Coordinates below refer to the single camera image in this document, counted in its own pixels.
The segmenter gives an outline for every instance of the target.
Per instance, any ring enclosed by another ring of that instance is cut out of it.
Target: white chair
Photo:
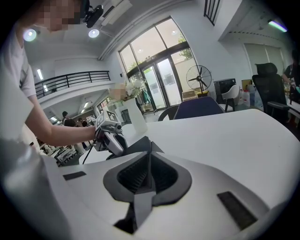
[[[234,112],[234,99],[239,96],[240,93],[240,87],[238,85],[233,85],[228,92],[222,93],[222,98],[226,99],[226,104],[219,104],[220,107],[222,107],[225,111],[225,113],[228,112]]]

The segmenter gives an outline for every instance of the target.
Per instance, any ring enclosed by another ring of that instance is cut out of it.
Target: black office chair
[[[162,112],[162,114],[160,114],[160,116],[158,118],[158,121],[162,121],[166,117],[166,115],[169,116],[170,120],[173,120],[174,117],[175,117],[175,114],[177,112],[178,107],[179,107],[179,105],[175,105],[175,106],[171,106],[168,109],[164,110]]]
[[[258,75],[253,75],[252,80],[261,96],[263,111],[285,123],[290,107],[286,105],[282,77],[273,63],[256,64],[256,67]]]

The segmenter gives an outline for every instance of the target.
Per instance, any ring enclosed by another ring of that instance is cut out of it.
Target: glass door
[[[156,106],[156,109],[160,110],[166,108],[167,104],[165,103],[165,100],[163,98],[163,91],[158,82],[154,66],[152,65],[149,68],[144,69],[142,72],[149,86],[152,95],[151,97]]]
[[[170,106],[178,105],[182,102],[179,92],[180,83],[177,84],[176,76],[169,59],[157,63],[162,85],[166,92]]]

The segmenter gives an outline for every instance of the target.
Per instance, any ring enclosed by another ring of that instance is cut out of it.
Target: ceiling
[[[63,59],[78,56],[98,57],[121,29],[132,20],[146,12],[150,8],[167,0],[129,0],[133,5],[114,24],[102,26],[102,31],[96,38],[90,38],[88,29],[84,23],[70,26],[68,30],[49,32],[47,29],[34,26],[37,38],[32,42],[25,42],[25,49],[30,64],[49,59]],[[105,0],[90,0],[95,7],[103,4]],[[100,29],[98,20],[93,28]]]
[[[232,19],[234,21],[229,28],[230,33],[258,34],[276,39],[285,35],[268,24],[269,20],[276,20],[283,25],[260,0],[243,1]]]
[[[68,112],[69,117],[75,117],[79,115],[86,102],[91,101],[86,106],[86,111],[90,109],[100,98],[104,98],[106,90],[96,91],[93,93],[84,94],[81,96],[69,98],[65,101],[59,102],[44,109],[44,112],[48,118],[55,117],[56,119],[62,120],[62,112]]]

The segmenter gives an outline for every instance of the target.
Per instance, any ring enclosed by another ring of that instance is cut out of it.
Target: desk
[[[79,158],[79,164],[82,164],[86,155],[89,151],[86,151],[82,156]],[[105,161],[106,158],[111,155],[109,151],[96,151],[95,147],[92,147],[92,150],[90,151],[89,156],[86,158],[84,164],[88,163],[96,163],[96,162],[102,162]]]
[[[49,152],[47,155],[52,157],[52,154],[61,148],[62,147],[56,147],[53,151]]]
[[[128,144],[146,135],[167,154],[222,170],[270,208],[287,200],[298,181],[300,142],[259,110],[149,122],[147,126],[144,134],[136,134],[132,124],[123,126]]]

